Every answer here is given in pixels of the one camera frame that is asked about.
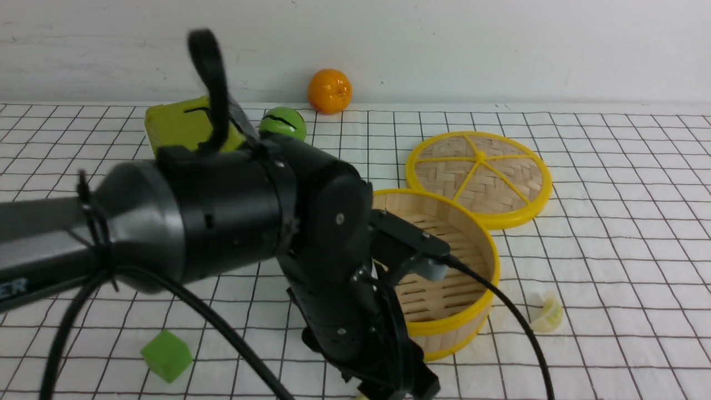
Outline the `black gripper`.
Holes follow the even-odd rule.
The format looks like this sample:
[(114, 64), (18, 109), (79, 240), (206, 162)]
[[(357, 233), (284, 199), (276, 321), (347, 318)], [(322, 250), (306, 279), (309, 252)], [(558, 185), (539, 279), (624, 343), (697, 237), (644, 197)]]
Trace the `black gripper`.
[(358, 379), (367, 399), (432, 399), (441, 390), (439, 378), (424, 361), (422, 349), (409, 339), (403, 322), (376, 316), (357, 345), (346, 334), (320, 339), (308, 323), (303, 342), (321, 354), (346, 382)]

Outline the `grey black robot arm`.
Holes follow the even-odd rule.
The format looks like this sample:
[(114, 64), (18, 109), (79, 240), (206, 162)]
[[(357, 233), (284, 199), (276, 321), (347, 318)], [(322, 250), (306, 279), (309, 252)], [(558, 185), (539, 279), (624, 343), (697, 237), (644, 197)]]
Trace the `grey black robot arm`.
[(276, 259), (307, 324), (304, 343), (358, 379), (369, 399), (432, 399), (438, 377), (407, 334), (394, 286), (411, 271), (440, 278), (448, 251), (374, 205), (372, 185), (342, 160), (268, 134), (210, 155), (184, 147), (118, 164), (96, 190), (2, 203), (2, 311), (78, 288), (48, 355), (51, 399), (78, 312), (105, 283), (175, 294), (201, 314), (277, 398), (292, 395), (228, 322), (186, 284)]

